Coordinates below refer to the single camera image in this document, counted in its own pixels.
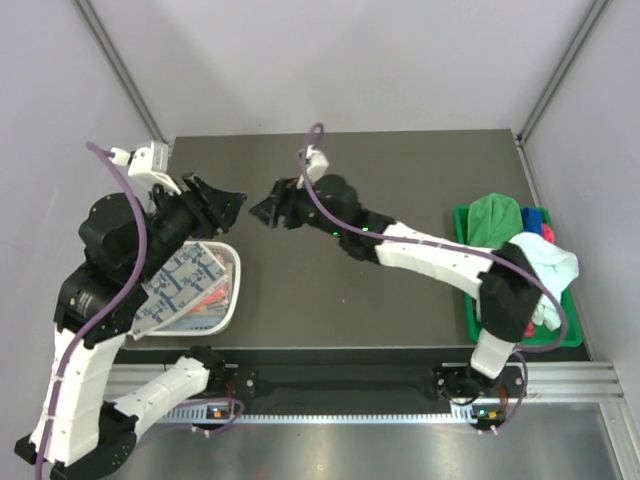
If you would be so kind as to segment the pink bunny towel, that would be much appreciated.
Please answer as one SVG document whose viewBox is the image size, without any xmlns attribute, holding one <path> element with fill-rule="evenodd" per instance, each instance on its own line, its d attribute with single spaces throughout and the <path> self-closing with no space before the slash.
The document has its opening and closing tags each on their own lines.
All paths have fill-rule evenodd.
<svg viewBox="0 0 640 480">
<path fill-rule="evenodd" d="M 219 288 L 205 297 L 199 304 L 190 310 L 191 313 L 199 314 L 216 309 L 225 310 L 231 300 L 233 282 L 227 280 Z"/>
</svg>

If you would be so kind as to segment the white mint towel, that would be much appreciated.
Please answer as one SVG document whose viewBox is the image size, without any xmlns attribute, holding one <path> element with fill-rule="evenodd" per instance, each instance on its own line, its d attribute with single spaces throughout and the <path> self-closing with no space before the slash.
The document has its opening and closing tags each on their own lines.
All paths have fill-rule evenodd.
<svg viewBox="0 0 640 480">
<path fill-rule="evenodd" d="M 560 301 L 562 293 L 579 276 L 577 256 L 535 233 L 519 233 L 509 242 L 523 251 L 539 280 Z M 551 331 L 561 326 L 560 315 L 546 294 L 541 296 L 532 321 L 536 326 L 544 325 Z"/>
</svg>

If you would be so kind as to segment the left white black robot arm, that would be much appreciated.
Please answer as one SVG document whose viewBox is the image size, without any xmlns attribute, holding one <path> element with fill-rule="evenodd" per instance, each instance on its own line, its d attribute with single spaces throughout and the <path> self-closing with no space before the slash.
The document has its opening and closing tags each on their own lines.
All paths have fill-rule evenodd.
<svg viewBox="0 0 640 480">
<path fill-rule="evenodd" d="M 206 346 L 187 350 L 146 385 L 114 401 L 104 397 L 116 356 L 151 293 L 176 312 L 188 278 L 172 280 L 170 261 L 211 279 L 210 268 L 181 255 L 189 239 L 227 232 L 246 201 L 241 192 L 211 187 L 194 174 L 184 188 L 152 188 L 156 209 L 145 213 L 130 188 L 100 198 L 80 225 L 84 262 L 62 283 L 54 314 L 55 354 L 43 410 L 16 454 L 38 478 L 102 479 L 119 469 L 159 419 L 183 401 L 227 389 L 221 355 Z"/>
</svg>

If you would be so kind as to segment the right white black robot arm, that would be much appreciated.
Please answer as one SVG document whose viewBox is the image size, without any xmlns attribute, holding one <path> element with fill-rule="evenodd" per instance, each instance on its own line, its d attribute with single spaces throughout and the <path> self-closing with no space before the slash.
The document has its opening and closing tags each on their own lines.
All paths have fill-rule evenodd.
<svg viewBox="0 0 640 480">
<path fill-rule="evenodd" d="M 356 260 L 410 270 L 474 298 L 481 330 L 467 384 L 481 396 L 502 385 L 503 369 L 542 296 L 542 283 L 520 247 L 469 247 L 419 232 L 364 208 L 356 190 L 339 175 L 326 175 L 312 187 L 299 179 L 279 179 L 250 213 L 270 228 L 316 228 L 336 237 Z"/>
</svg>

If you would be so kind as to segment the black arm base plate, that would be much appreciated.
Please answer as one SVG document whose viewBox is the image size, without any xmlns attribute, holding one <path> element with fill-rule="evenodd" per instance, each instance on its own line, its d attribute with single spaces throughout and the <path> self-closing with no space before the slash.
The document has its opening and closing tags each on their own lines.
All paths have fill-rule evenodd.
<svg viewBox="0 0 640 480">
<path fill-rule="evenodd" d="M 452 400 L 515 399 L 521 370 L 509 366 L 493 386 L 466 365 L 228 364 L 208 393 L 230 393 L 250 414 L 444 413 Z"/>
</svg>

